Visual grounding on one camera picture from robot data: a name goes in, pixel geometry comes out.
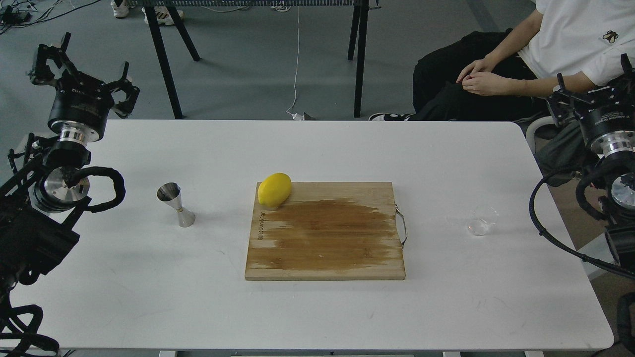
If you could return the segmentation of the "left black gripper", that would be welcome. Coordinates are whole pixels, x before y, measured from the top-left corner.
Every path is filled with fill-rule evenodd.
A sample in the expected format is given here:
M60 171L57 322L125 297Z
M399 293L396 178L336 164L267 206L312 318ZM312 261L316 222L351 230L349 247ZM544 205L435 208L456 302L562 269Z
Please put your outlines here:
M60 141L96 142L104 137L110 110L121 119L131 115L140 88L128 78L128 61L123 63L120 79L103 84L103 90L100 84L97 84L97 88L82 86L82 83L90 84L87 80L77 83L73 79L75 66L66 55L71 36L70 32L66 32L57 46L40 44L27 75L34 85L55 87L56 95L48 126L59 135ZM55 77L48 65L50 60L54 61L57 68L64 69L61 79ZM113 93L117 92L123 92L125 99L115 103Z

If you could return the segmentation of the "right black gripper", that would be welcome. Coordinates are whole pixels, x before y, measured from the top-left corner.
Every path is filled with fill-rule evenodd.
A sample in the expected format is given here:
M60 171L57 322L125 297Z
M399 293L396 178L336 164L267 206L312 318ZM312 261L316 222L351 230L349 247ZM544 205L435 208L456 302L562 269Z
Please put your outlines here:
M585 147L594 154L634 151L635 70L628 54L621 54L622 75L613 79L613 90L578 94L566 88L564 77L547 97L547 108L556 127L578 120Z

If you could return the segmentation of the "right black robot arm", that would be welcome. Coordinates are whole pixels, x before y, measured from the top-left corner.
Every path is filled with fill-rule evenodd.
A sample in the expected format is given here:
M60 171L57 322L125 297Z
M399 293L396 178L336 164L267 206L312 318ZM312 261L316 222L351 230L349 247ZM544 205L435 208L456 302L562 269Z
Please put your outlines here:
M530 196L530 219L539 235L551 244L608 273L634 278L634 68L627 54L621 55L623 74L601 88L585 94L558 85L547 98L549 117L558 129L574 124L581 136L580 163L551 169ZM554 176L578 175L574 196L580 208L597 221L605 221L605 241L612 262L575 251L542 226L535 212L538 190Z

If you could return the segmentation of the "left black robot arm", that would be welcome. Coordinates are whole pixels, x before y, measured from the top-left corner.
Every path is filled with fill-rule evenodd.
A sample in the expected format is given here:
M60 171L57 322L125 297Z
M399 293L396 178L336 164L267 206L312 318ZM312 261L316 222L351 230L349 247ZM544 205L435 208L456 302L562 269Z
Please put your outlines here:
M38 330L43 310L37 305L14 307L10 293L18 284L33 285L57 267L79 241L73 231L85 212L98 213L120 205L125 181L117 170L91 166L87 145L102 140L110 111L127 118L140 89L123 65L111 83L78 70L60 45L39 45L29 78L32 84L55 88L48 127L54 136L30 133L23 151L10 150L13 176L1 186L1 339L16 346L6 357L27 357L30 348L57 357L57 341Z

